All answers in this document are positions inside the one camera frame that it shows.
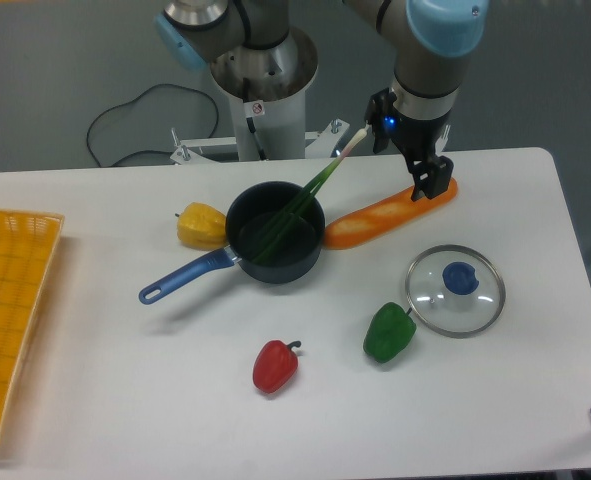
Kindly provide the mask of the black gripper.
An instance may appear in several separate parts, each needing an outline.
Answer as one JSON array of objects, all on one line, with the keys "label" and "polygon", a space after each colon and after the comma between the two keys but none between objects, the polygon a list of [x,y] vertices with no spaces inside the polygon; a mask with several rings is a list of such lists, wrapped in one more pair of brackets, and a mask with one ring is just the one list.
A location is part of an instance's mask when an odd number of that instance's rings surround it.
[{"label": "black gripper", "polygon": [[404,157],[413,177],[412,201],[434,199],[446,192],[453,162],[436,153],[436,142],[449,119],[449,112],[430,120],[407,117],[394,110],[387,118],[387,132]]}]

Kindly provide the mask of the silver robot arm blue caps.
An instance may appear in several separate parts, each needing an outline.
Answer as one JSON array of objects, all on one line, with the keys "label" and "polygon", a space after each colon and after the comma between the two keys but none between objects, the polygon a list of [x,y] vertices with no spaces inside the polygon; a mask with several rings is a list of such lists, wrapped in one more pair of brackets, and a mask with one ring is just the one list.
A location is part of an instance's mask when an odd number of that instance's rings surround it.
[{"label": "silver robot arm blue caps", "polygon": [[[413,177],[412,199],[443,194],[452,161],[436,147],[471,54],[485,1],[354,1],[351,8],[395,49],[393,79],[373,94],[365,122],[375,152],[394,145]],[[318,70],[312,40],[285,1],[172,1],[154,20],[188,69],[207,67],[228,96],[243,160],[296,159],[305,150],[305,93]]]}]

